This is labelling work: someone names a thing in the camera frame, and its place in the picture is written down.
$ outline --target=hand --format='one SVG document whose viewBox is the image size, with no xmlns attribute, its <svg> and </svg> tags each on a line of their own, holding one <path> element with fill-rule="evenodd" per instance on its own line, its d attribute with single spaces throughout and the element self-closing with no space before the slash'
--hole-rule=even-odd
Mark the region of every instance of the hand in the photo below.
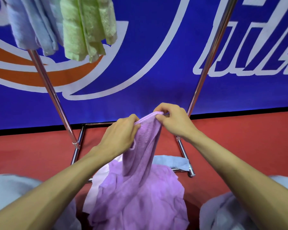
<svg viewBox="0 0 288 230">
<path fill-rule="evenodd" d="M 173 135 L 190 142 L 190 138 L 200 132 L 192 123 L 184 108 L 178 105 L 161 103 L 154 110 L 162 111 L 165 115 L 156 115 L 156 119 Z"/>
<path fill-rule="evenodd" d="M 141 126 L 140 124 L 134 125 L 138 120 L 139 118 L 132 114 L 128 118 L 118 119 L 107 128 L 103 138 L 96 147 L 108 157 L 109 162 L 130 148 L 135 133 Z"/>
</svg>

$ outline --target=red floor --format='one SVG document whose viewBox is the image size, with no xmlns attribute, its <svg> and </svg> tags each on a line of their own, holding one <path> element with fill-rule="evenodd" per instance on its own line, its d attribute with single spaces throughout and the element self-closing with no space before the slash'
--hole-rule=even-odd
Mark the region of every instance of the red floor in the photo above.
<svg viewBox="0 0 288 230">
<path fill-rule="evenodd" d="M 207 136 L 267 175 L 288 176 L 288 112 L 193 121 Z M 105 128 L 87 129 L 81 155 L 96 145 Z M 198 224 L 199 207 L 229 189 L 192 146 L 184 147 L 196 176 L 177 173 L 185 188 L 189 221 Z M 12 173 L 42 181 L 69 166 L 74 146 L 65 131 L 0 136 L 0 174 Z M 174 137 L 161 132 L 156 154 L 180 156 Z M 77 196 L 79 210 L 90 185 Z"/>
</svg>

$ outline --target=drying rack frame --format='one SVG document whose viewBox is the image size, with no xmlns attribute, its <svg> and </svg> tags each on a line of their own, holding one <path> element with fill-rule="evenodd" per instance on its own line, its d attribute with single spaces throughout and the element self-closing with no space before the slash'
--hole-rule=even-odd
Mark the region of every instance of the drying rack frame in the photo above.
<svg viewBox="0 0 288 230">
<path fill-rule="evenodd" d="M 209 50 L 209 53 L 207 55 L 207 59 L 206 59 L 206 62 L 205 62 L 205 65 L 204 65 L 204 68 L 202 69 L 202 72 L 200 74 L 200 79 L 198 81 L 198 84 L 196 86 L 196 89 L 195 89 L 195 92 L 194 92 L 194 95 L 192 97 L 192 100 L 191 100 L 191 103 L 189 105 L 189 108 L 188 108 L 188 111 L 187 111 L 187 114 L 188 116 L 190 117 L 192 111 L 193 111 L 193 108 L 195 106 L 195 103 L 198 99 L 198 96 L 200 94 L 200 91 L 203 87 L 203 84 L 204 84 L 204 81 L 207 77 L 207 74 L 209 72 L 209 69 L 212 65 L 212 62 L 213 62 L 213 59 L 215 58 L 215 55 L 216 55 L 216 52 L 219 48 L 219 45 L 220 45 L 220 42 L 222 40 L 222 37 L 225 33 L 225 30 L 226 30 L 226 27 L 227 27 L 227 24 L 229 22 L 229 19 L 231 17 L 231 14 L 235 8 L 235 5 L 237 3 L 237 0 L 228 0 L 227 2 L 227 5 L 226 5 L 226 8 L 225 8 L 225 11 L 223 13 L 223 16 L 221 18 L 221 21 L 219 23 L 219 26 L 218 26 L 218 29 L 216 31 L 216 34 L 215 34 L 215 37 L 213 39 L 213 42 L 211 44 L 211 47 L 210 47 L 210 50 Z M 40 56 L 38 55 L 37 51 L 36 50 L 28 50 L 28 53 L 34 63 L 34 66 L 36 67 L 36 70 L 37 72 L 39 73 L 40 77 L 42 78 L 43 80 L 43 83 L 46 87 L 46 90 L 48 92 L 48 94 L 50 95 L 51 97 L 51 100 L 54 104 L 54 106 L 56 107 L 56 110 L 65 126 L 65 129 L 67 130 L 67 132 L 69 133 L 69 136 L 72 140 L 72 143 L 74 144 L 74 146 L 76 147 L 75 151 L 74 151 L 74 154 L 73 154 L 73 157 L 72 157 L 72 162 L 71 162 L 71 165 L 73 163 L 75 163 L 78 159 L 78 156 L 80 154 L 80 151 L 81 151 L 81 145 L 82 145 L 82 142 L 83 142 L 83 139 L 84 139 L 84 134 L 85 134 L 85 130 L 87 127 L 90 127 L 90 126 L 106 126 L 106 125 L 111 125 L 112 123 L 114 122 L 107 122 L 107 123 L 86 123 L 86 124 L 83 124 L 82 127 L 81 127 L 81 131 L 80 131 L 80 134 L 79 134 L 79 137 L 78 137 L 78 140 L 77 138 L 75 137 L 75 134 L 73 133 L 72 131 L 72 128 L 67 120 L 67 117 L 63 111 L 63 108 L 60 104 L 60 101 L 59 101 L 59 98 L 54 90 L 54 87 L 53 85 L 51 84 L 51 81 L 47 75 L 47 72 L 46 72 L 46 69 L 41 61 L 41 58 Z M 181 154 L 184 158 L 187 158 L 188 159 L 188 155 L 183 147 L 183 144 L 182 144 L 182 141 L 180 139 L 180 137 L 176 136 L 176 141 L 178 143 L 178 146 L 181 150 Z M 178 168 L 172 168 L 172 170 L 174 172 L 184 172 Z M 189 171 L 188 171 L 188 175 L 189 177 L 194 177 L 195 176 L 195 173 L 194 173 L 194 170 L 193 170 L 193 167 L 192 165 L 189 163 Z M 92 178 L 90 178 L 88 180 L 87 183 L 90 183 L 92 182 Z"/>
</svg>

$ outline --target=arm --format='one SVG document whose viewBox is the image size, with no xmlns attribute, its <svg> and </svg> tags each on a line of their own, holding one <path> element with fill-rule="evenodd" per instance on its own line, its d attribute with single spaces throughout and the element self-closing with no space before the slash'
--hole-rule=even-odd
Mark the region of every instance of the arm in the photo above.
<svg viewBox="0 0 288 230">
<path fill-rule="evenodd" d="M 158 115 L 156 118 L 168 131 L 185 139 L 200 152 L 259 229 L 288 229 L 288 189 L 200 132 L 183 108 L 162 103 L 155 111 L 169 112 L 169 116 Z"/>
<path fill-rule="evenodd" d="M 137 120 L 119 119 L 82 159 L 0 210 L 0 229 L 50 229 L 88 179 L 131 146 Z"/>
</svg>

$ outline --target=forearm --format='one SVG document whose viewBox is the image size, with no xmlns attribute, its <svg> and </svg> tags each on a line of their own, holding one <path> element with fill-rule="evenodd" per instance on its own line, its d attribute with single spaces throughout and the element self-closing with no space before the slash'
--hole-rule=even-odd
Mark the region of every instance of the forearm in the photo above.
<svg viewBox="0 0 288 230">
<path fill-rule="evenodd" d="M 288 229 L 288 189 L 202 133 L 192 145 L 222 177 L 260 229 Z"/>
<path fill-rule="evenodd" d="M 102 153 L 84 158 L 0 211 L 0 229 L 50 229 L 87 180 L 104 164 Z"/>
</svg>

